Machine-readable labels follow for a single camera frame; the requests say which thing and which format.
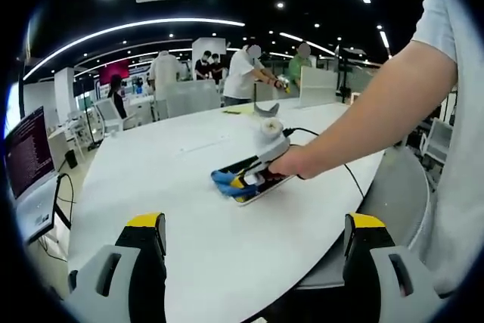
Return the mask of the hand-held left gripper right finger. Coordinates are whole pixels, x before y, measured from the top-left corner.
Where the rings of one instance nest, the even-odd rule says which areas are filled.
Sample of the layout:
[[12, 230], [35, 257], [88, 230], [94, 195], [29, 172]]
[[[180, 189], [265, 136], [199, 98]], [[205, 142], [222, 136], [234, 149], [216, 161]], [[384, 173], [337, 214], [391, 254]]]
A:
[[361, 213], [345, 216], [343, 281], [349, 322], [429, 322], [441, 306], [432, 275], [385, 224]]

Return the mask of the person's right hand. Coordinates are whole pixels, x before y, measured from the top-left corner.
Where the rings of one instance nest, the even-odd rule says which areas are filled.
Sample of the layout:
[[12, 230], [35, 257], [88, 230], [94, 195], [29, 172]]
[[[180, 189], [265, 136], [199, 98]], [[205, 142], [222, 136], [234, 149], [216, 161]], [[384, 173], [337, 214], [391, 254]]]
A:
[[311, 179], [325, 171], [321, 155], [309, 146], [290, 146], [279, 158], [272, 161], [269, 172], [275, 175], [297, 175]]

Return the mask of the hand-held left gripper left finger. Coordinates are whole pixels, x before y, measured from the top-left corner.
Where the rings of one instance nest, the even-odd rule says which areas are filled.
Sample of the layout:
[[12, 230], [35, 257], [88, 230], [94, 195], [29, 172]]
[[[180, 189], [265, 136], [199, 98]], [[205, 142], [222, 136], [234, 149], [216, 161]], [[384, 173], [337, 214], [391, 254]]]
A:
[[78, 322], [165, 322], [165, 259], [165, 215], [136, 216], [70, 273], [69, 312]]

